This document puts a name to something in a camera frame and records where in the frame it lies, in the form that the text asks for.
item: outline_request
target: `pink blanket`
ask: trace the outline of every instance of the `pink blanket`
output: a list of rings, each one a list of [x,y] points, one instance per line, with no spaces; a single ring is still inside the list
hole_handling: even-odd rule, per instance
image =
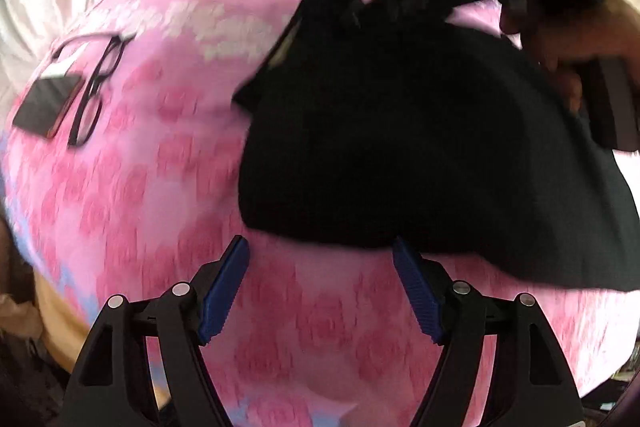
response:
[[[390,252],[302,245],[247,230],[239,216],[249,121],[231,95],[298,1],[103,0],[74,33],[137,37],[104,86],[97,130],[66,149],[78,101],[52,142],[9,129],[8,212],[22,253],[89,321],[109,295],[157,296],[245,235],[252,264],[225,329],[203,349],[233,422],[406,427],[438,349],[420,334]],[[459,20],[495,28],[496,7],[470,7]],[[105,45],[89,44],[74,69],[90,74]],[[638,157],[621,161],[640,194]],[[473,255],[433,258],[486,295],[535,295],[582,393],[631,352],[638,293],[540,287]],[[492,349],[487,342],[468,426],[479,422]]]

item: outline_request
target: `person's arm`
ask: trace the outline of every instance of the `person's arm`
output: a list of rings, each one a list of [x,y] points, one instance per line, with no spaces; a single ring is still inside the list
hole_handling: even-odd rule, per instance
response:
[[[503,10],[500,28],[521,34],[524,51],[550,73],[550,81],[573,112],[580,109],[582,84],[568,66],[595,57],[623,57],[640,93],[640,13],[625,0],[604,0],[598,7],[565,18],[521,18]]]

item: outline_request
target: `smartphone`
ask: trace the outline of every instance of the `smartphone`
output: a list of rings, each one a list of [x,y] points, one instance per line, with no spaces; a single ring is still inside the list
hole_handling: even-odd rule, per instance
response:
[[[80,74],[41,76],[31,85],[14,116],[14,127],[53,138],[84,80]]]

